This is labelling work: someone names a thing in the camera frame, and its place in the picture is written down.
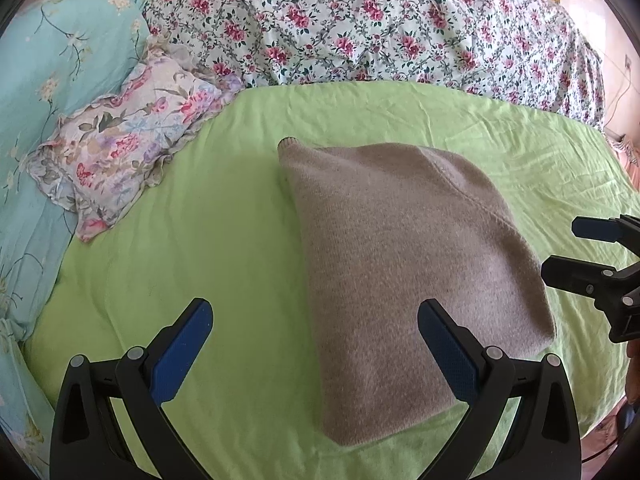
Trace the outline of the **beige knitted sweater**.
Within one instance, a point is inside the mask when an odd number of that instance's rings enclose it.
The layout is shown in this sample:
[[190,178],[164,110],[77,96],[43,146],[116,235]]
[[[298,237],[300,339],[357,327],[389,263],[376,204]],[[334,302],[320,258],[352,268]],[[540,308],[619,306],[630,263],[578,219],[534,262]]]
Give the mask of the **beige knitted sweater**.
[[293,138],[278,154],[300,224],[322,428],[334,442],[382,439],[454,404],[419,333],[424,300],[514,358],[550,346],[539,261],[472,162],[409,144]]

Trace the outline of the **pastel floral ruffled pillow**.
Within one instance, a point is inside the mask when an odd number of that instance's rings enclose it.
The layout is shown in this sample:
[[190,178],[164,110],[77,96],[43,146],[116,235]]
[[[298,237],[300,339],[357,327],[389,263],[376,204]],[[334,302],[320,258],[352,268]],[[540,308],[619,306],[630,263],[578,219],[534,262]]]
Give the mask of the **pastel floral ruffled pillow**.
[[235,74],[197,66],[182,49],[150,47],[115,94],[62,118],[27,171],[52,203],[77,216],[83,242],[111,229],[163,166],[243,90]]

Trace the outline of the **teal floral blanket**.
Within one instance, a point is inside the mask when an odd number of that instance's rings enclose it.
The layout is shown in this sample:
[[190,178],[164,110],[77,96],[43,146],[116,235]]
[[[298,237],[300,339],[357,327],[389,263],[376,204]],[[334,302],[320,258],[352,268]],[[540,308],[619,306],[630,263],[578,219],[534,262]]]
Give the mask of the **teal floral blanket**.
[[117,91],[149,36],[146,0],[37,0],[1,36],[1,433],[48,478],[54,411],[22,347],[48,301],[77,218],[27,172],[58,118]]

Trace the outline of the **red floral white quilt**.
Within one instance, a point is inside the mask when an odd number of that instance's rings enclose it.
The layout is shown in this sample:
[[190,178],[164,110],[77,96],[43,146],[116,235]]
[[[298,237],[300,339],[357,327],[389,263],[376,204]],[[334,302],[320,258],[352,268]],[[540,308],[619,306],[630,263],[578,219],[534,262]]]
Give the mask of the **red floral white quilt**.
[[601,61],[550,0],[148,0],[155,36],[247,87],[414,81],[601,128]]

